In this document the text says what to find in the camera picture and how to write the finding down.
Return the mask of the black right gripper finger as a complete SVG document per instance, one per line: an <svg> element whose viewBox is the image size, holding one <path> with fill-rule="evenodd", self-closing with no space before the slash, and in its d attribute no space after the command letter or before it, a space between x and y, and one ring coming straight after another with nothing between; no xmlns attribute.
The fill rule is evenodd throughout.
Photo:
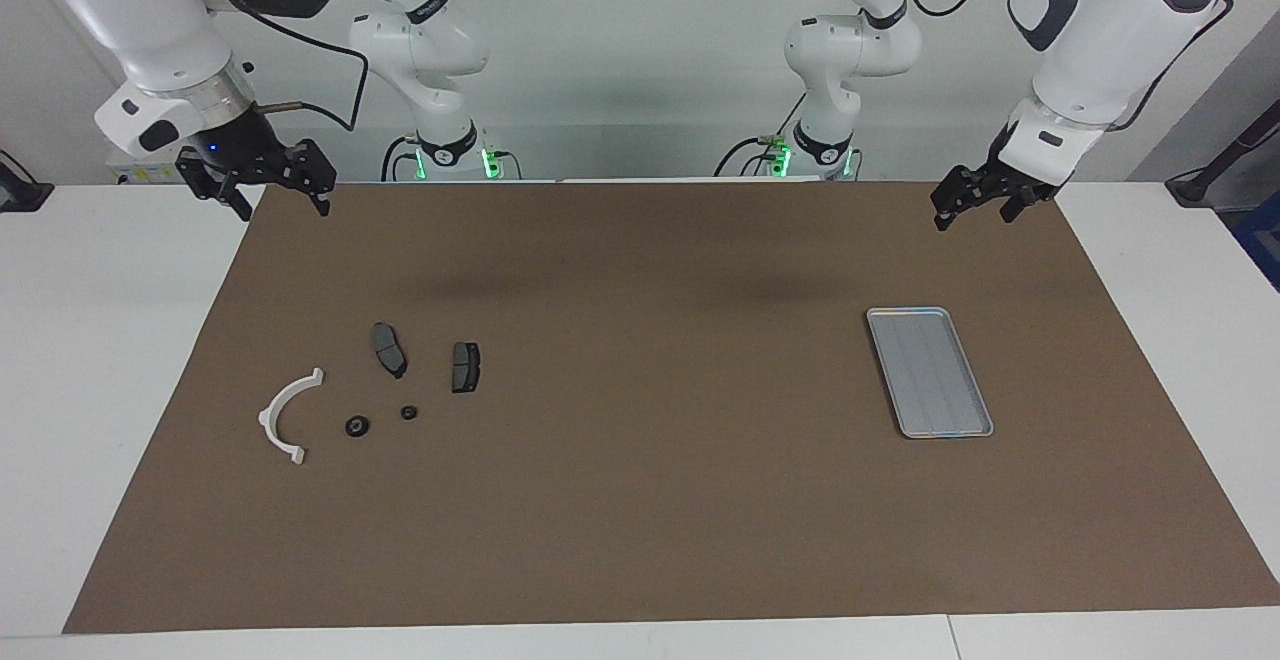
<svg viewBox="0 0 1280 660"><path fill-rule="evenodd" d="M283 148L283 160L280 185L307 196L320 217L329 217L337 171L320 146L314 139L301 139Z"/></svg>
<svg viewBox="0 0 1280 660"><path fill-rule="evenodd" d="M252 205L238 189L232 177L223 177L221 180L214 177L212 171L196 151L179 151L178 173L188 185L188 189L197 200L214 200L216 203L233 210L243 223L250 223L252 217Z"/></svg>

